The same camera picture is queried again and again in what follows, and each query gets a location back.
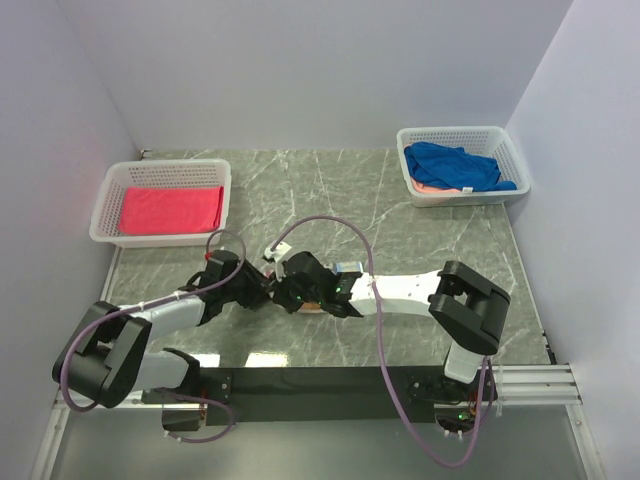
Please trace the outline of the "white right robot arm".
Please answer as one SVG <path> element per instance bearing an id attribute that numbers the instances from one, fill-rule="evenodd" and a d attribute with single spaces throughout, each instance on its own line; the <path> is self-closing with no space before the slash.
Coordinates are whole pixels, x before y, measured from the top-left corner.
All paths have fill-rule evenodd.
<path id="1" fill-rule="evenodd" d="M 313 304 L 337 318 L 382 312 L 434 319 L 452 339 L 440 375 L 449 398 L 471 392 L 482 360 L 499 349 L 511 296 L 462 262 L 412 275 L 335 272 L 286 244 L 266 248 L 264 259 L 274 266 L 272 300 L 289 313 Z"/>

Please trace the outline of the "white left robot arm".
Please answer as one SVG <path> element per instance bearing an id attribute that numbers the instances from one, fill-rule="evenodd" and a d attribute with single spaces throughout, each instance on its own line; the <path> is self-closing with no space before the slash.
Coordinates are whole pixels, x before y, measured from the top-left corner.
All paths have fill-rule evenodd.
<path id="1" fill-rule="evenodd" d="M 268 290 L 268 277 L 251 263 L 230 251 L 210 252 L 205 268 L 166 297 L 129 306 L 91 305 L 54 363 L 52 377 L 77 412 L 113 408 L 142 390 L 167 390 L 177 401 L 191 401 L 201 391 L 199 361 L 174 348 L 150 353 L 148 345 L 206 324 L 228 303 L 255 310 L 269 302 Z M 77 404 L 74 394 L 89 404 Z"/>

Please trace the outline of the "pink red towel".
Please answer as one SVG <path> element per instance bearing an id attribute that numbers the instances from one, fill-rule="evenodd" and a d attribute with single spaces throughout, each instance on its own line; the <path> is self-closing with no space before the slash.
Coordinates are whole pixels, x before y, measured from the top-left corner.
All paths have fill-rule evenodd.
<path id="1" fill-rule="evenodd" d="M 220 225 L 223 187 L 130 187 L 119 230 L 129 236 L 208 233 Z"/>

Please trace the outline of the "beige patterned towel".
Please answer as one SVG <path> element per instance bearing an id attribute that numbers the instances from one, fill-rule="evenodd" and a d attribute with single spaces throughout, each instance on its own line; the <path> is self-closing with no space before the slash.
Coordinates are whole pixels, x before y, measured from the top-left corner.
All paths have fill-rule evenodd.
<path id="1" fill-rule="evenodd" d="M 334 274 L 342 273 L 363 273 L 364 266 L 360 261 L 343 261 L 343 262 L 330 262 L 326 263 L 325 267 L 331 270 Z M 304 303 L 298 310 L 301 314 L 320 314 L 323 312 L 321 306 L 318 303 Z"/>

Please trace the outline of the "blue towel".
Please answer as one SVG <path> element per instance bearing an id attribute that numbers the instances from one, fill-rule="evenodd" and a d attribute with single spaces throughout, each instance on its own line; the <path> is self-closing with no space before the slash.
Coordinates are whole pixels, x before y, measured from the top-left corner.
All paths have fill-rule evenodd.
<path id="1" fill-rule="evenodd" d="M 416 142 L 403 149 L 411 182 L 459 189 L 460 193 L 514 191 L 513 181 L 502 180 L 494 158 L 467 153 L 463 147 Z"/>

